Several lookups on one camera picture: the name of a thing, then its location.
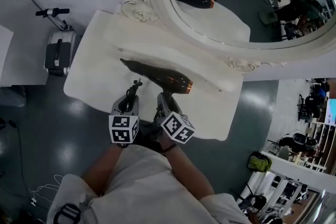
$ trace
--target white shirt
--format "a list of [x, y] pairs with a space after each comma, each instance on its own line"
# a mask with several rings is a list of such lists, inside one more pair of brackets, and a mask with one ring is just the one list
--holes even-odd
[[231, 195], [196, 200], [173, 176], [164, 156], [136, 145], [123, 150], [102, 197], [80, 177], [66, 175], [48, 213], [48, 224], [66, 203], [81, 210], [80, 223], [85, 224], [250, 223]]

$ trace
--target person's arm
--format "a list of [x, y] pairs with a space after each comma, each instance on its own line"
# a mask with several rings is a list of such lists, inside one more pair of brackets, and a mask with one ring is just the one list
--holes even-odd
[[112, 144], [99, 159], [82, 175], [82, 179], [100, 196], [116, 166], [123, 148]]
[[[174, 142], [166, 135], [160, 137], [160, 144], [166, 150]], [[206, 177], [193, 165], [184, 152], [178, 147], [174, 147], [165, 153], [176, 179], [197, 199], [213, 195], [214, 190]]]

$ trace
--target mirror frame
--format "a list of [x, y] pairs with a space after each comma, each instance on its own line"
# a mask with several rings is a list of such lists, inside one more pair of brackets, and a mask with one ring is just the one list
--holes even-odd
[[148, 23], [151, 17], [158, 18], [178, 38], [211, 52], [239, 71], [252, 71], [262, 63], [273, 66], [277, 63], [282, 65], [288, 61], [306, 60], [326, 54], [336, 48], [336, 14], [317, 31], [299, 39], [284, 41], [288, 42], [287, 46], [290, 47], [276, 48], [276, 44], [280, 42], [266, 42], [259, 43], [262, 47], [258, 46], [258, 49], [253, 49], [247, 47], [250, 42], [237, 41], [229, 45], [194, 31], [175, 11], [178, 8], [175, 1], [141, 0], [135, 3], [135, 6], [134, 9], [138, 9], [140, 13], [144, 10], [144, 6], [146, 13], [149, 9], [152, 10], [148, 20], [143, 20], [141, 17], [141, 20], [138, 19], [139, 22]]

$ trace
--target table top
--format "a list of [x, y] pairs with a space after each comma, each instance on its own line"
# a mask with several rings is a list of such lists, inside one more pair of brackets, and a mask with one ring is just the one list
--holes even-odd
[[188, 76], [194, 82], [190, 94], [173, 97], [195, 126], [195, 136], [221, 141], [227, 138], [242, 88], [242, 74], [161, 27], [119, 14], [95, 13], [72, 63], [65, 94], [109, 113], [133, 80], [141, 78], [139, 117], [152, 121], [161, 88], [129, 71], [120, 58], [172, 68]]

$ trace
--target green bag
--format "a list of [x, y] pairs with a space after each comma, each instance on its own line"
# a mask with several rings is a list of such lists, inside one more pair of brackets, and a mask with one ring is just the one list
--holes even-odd
[[272, 165], [272, 161], [260, 152], [253, 152], [248, 160], [247, 167], [253, 172], [267, 172]]

